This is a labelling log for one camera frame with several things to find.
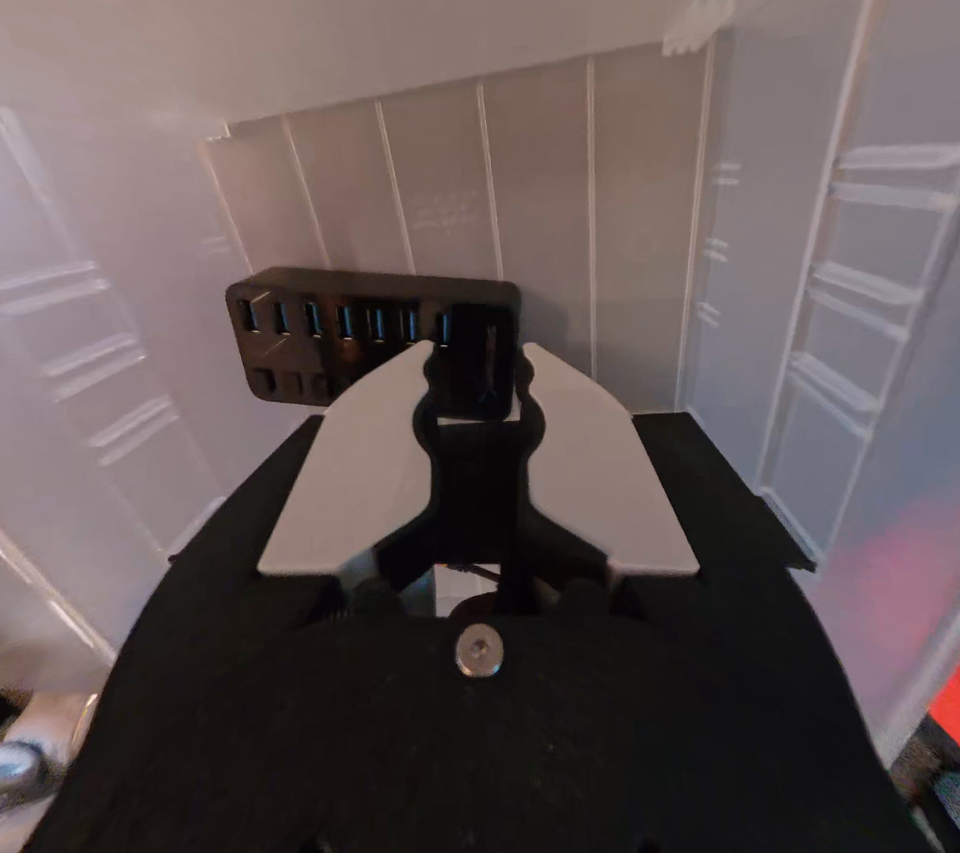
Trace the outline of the black usb hub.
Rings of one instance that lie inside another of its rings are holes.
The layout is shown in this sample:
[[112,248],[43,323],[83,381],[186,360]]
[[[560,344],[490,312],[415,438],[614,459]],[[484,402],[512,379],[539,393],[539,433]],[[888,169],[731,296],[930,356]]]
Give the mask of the black usb hub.
[[522,293],[506,281],[275,266],[224,295],[252,394],[328,407],[426,342],[438,416],[502,421],[513,407]]

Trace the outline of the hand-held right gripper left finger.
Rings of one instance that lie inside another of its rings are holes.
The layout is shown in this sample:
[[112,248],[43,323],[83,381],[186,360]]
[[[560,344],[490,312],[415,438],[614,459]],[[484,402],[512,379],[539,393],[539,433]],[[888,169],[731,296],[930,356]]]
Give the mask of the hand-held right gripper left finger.
[[327,409],[261,554],[267,577],[331,575],[352,590],[378,573],[375,547],[420,517],[431,464],[414,430],[430,340],[407,347]]

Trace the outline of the clear plastic bin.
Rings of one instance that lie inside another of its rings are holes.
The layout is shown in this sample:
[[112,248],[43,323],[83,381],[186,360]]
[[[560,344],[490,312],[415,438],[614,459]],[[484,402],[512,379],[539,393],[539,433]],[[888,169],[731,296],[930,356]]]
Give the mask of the clear plastic bin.
[[694,415],[893,760],[958,659],[951,173],[958,0],[2,0],[2,689],[102,687],[306,417],[229,284],[441,275]]

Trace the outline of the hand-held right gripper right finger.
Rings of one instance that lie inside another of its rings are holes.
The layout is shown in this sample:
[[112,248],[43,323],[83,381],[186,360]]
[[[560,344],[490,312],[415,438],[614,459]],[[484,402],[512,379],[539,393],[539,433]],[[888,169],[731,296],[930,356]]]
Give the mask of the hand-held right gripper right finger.
[[543,346],[522,347],[521,423],[532,433],[520,503],[542,576],[616,583],[693,578],[700,563],[629,411]]

